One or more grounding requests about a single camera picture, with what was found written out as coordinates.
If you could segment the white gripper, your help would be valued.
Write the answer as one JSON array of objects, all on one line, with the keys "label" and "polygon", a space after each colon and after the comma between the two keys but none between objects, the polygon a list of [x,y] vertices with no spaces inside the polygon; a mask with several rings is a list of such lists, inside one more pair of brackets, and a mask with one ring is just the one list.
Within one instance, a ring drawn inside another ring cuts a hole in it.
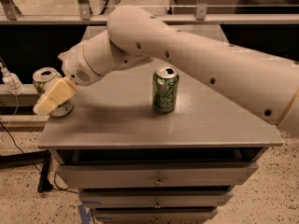
[{"label": "white gripper", "polygon": [[74,107],[70,99],[77,92],[76,84],[89,86],[103,78],[97,75],[87,64],[83,55],[82,44],[60,53],[58,58],[62,61],[62,71],[66,77],[60,77],[51,82],[46,91],[39,97],[34,106],[34,112],[39,116],[68,115]]}]

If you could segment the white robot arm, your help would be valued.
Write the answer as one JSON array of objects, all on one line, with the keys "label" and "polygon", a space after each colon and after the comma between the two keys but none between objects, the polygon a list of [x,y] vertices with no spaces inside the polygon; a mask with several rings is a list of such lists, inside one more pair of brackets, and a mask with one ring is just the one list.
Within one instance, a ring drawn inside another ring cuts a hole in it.
[{"label": "white robot arm", "polygon": [[107,28],[59,55],[64,77],[34,107],[48,115],[113,71],[139,66],[148,57],[180,71],[293,136],[299,135],[299,68],[294,61],[183,32],[135,6],[115,8]]}]

